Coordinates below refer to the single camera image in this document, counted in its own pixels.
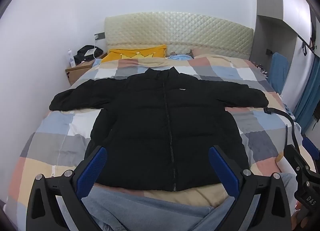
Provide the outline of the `person's right hand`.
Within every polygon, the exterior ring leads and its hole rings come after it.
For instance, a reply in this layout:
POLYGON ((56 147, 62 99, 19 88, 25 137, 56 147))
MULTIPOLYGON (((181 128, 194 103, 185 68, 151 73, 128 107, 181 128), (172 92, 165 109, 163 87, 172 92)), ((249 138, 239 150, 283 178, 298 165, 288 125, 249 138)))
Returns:
POLYGON ((313 213, 297 202, 295 212, 291 216, 291 230, 315 230, 312 217, 313 213))

